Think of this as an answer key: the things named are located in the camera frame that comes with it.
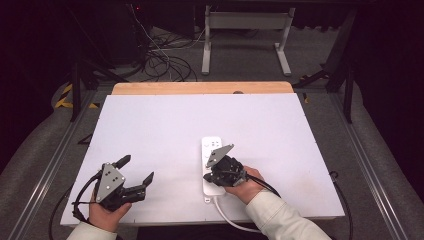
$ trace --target white cable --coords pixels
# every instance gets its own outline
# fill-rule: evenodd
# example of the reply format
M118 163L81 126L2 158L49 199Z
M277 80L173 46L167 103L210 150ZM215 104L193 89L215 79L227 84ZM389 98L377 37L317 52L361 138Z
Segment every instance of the white cable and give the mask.
M242 227L242 226L239 226L239 225L237 225L237 224L233 223L230 219L228 219L228 218L225 216L225 214L222 212L221 208L219 207L219 204L218 204L218 197L217 197L217 196L214 196L214 197L213 197L213 201L214 201L214 203L215 203L216 208L218 209L218 212L219 212L219 213L221 214L221 216L225 219L225 221L227 221L227 222L228 222L231 226L233 226L233 227L235 227L235 228L238 228L238 229L240 229L240 230L248 231L248 232L262 233L261 231L259 231L259 230L257 230L257 229L245 228L245 227Z
M199 35L199 37L197 38L197 40L196 41L194 41L194 43L193 44L191 44L190 46L187 46L187 47L175 47L175 48L162 48L162 49L158 49L158 50L152 50L152 51L169 51L169 50L177 50L177 49L188 49L188 48L191 48L191 47L193 47L194 45L196 45L198 42L203 42L203 41L199 41L200 40L200 37L203 35L203 33L205 32L205 29L203 29L203 31L200 33L200 35ZM182 42L188 42L188 41L179 41L179 42L172 42L172 43L169 43L169 44L167 44L167 45L175 45L175 44L178 44L178 43L182 43Z
M131 13L133 14L133 16L134 16L134 20L138 23L138 25L140 25L140 27L143 29L143 31L144 31L144 33L146 34L146 36L150 39L150 41L156 46L156 48L160 51L160 52L162 52L162 54L163 55L165 55L166 56L166 58L167 58L167 61L166 61L166 69L168 69L169 68L169 57L168 57L168 55L166 55L166 53L164 52L164 51L162 51L162 49L158 46L158 45L156 45L156 43L155 43L155 41L153 41L153 39L149 36L149 34L147 33L147 31L146 31L146 29L144 28L144 26L143 26L143 24L141 24L140 23L140 21L138 21L138 19L137 19L137 16L135 15L135 12L134 12L134 8L133 8L133 6L131 5L131 4L127 4L127 7L128 7L128 9L130 9L131 10Z

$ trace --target desk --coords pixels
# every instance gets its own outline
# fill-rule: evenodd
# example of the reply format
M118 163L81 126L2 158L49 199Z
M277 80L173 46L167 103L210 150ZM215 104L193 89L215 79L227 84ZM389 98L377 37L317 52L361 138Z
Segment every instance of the desk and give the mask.
M307 123L297 94L282 82L119 84L108 96L80 172L63 213L62 225L75 225L71 202L104 162L130 154L120 172L124 187L141 184L155 171L143 202L133 204L121 223L135 226L223 222L202 191L201 147L204 136L234 143L231 156L260 168L265 179L305 217L343 216L343 208ZM188 89L179 95L157 95ZM118 95L130 93L146 95ZM211 94L198 94L196 91ZM252 94L232 93L233 90ZM91 191L83 195L88 200ZM224 213L249 221L244 204L226 194ZM81 206L87 216L87 206Z
M289 35L294 8L288 13L246 13L246 12L211 12L211 6L205 11L205 45L203 48L202 74L209 74L211 58L211 29L281 29L281 41L275 43L275 50L285 76L291 76L291 70L284 53L284 46Z

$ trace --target human hand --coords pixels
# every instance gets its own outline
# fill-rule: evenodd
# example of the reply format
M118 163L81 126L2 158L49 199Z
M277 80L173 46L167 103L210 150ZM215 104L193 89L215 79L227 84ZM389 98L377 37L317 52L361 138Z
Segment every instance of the human hand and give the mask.
M91 195L91 202L95 202L94 193ZM90 223L105 231L116 232L119 220L130 210L131 206L131 203L125 203L114 212L111 212L98 203L91 203L89 207Z
M249 175L257 177L261 180L264 180L262 175L257 169L250 168L248 166L243 166L246 172ZM257 184L254 181L246 181L235 187L224 187L225 191L228 193L236 195L244 204L249 204L249 202L260 192L264 187Z

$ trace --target white board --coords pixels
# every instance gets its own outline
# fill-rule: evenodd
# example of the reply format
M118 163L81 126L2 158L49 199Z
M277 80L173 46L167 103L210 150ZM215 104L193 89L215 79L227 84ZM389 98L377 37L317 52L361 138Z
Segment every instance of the white board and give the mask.
M121 223L169 225L223 222L204 202L201 139L233 143L228 154L257 168L304 217L344 216L327 167L296 94L112 95L103 106L61 224L74 225L71 202L101 165L125 155L124 187L140 185L154 171L146 199ZM94 184L84 194L88 201ZM224 213L248 221L245 206L226 194ZM80 205L88 217L88 207Z

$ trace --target white sleeve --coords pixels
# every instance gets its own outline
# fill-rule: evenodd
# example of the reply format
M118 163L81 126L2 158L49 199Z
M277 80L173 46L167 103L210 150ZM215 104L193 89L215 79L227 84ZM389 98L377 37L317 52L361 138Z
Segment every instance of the white sleeve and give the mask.
M330 239L315 223L300 216L293 207L263 190L246 206L246 212L269 239Z
M88 223L80 222L71 232L68 240L115 240L116 236L116 233L111 233Z

